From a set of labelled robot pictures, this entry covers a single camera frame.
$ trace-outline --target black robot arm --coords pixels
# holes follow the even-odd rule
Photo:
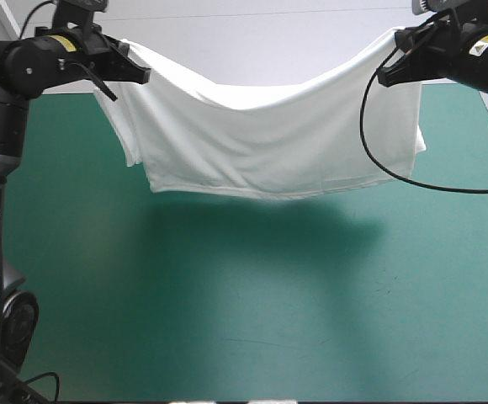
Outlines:
[[[128,57],[128,45],[102,34],[93,22],[107,5],[59,0],[51,28],[37,28],[34,38],[0,41],[0,404],[48,402],[17,379],[39,308],[34,295],[19,290],[24,277],[3,258],[1,243],[6,177],[21,163],[30,100],[83,79],[115,100],[104,81],[149,80],[150,69]]]
[[[380,69],[379,82],[390,87],[449,78],[488,93],[488,0],[415,1],[414,11],[435,11],[443,17],[396,34],[406,54]]]
[[[61,0],[50,29],[39,27],[34,38],[0,42],[0,87],[32,99],[47,88],[90,79],[113,98],[104,81],[148,82],[150,70],[128,57],[128,45],[103,35],[93,23],[94,12],[107,2],[81,3]]]

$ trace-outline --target green table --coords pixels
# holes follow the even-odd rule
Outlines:
[[[477,92],[425,87],[421,124],[416,178],[488,187]],[[488,196],[154,195],[92,95],[48,95],[6,221],[41,305],[23,376],[63,400],[488,400]]]

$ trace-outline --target hem of shirt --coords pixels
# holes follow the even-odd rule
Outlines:
[[[359,185],[352,185],[347,187],[325,187],[323,189],[316,189],[303,192],[267,192],[258,191],[256,189],[236,188],[236,187],[216,187],[212,185],[197,185],[192,183],[178,183],[165,184],[163,186],[156,186],[151,183],[151,191],[154,194],[161,194],[165,192],[193,192],[200,194],[215,194],[223,196],[232,196],[248,199],[270,199],[270,200],[297,200],[307,199],[322,196],[325,194],[333,194],[336,192],[346,192],[358,189],[373,187],[393,181],[394,178],[374,178],[368,182]]]

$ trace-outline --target green cutting mat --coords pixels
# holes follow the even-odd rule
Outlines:
[[[477,92],[425,87],[421,124],[417,178],[488,187]],[[154,195],[92,95],[49,95],[6,220],[41,305],[23,376],[64,400],[488,400],[488,196]]]

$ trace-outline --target white t-shirt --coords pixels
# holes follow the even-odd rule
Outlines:
[[[130,57],[152,68],[150,82],[111,83],[116,103],[95,94],[127,164],[143,163],[153,192],[298,199],[358,189],[391,179],[363,150],[359,110],[369,78],[395,47],[394,33],[317,78],[276,87],[216,84],[125,40]],[[404,176],[425,150],[421,91],[419,82],[375,84],[369,95],[369,146]]]

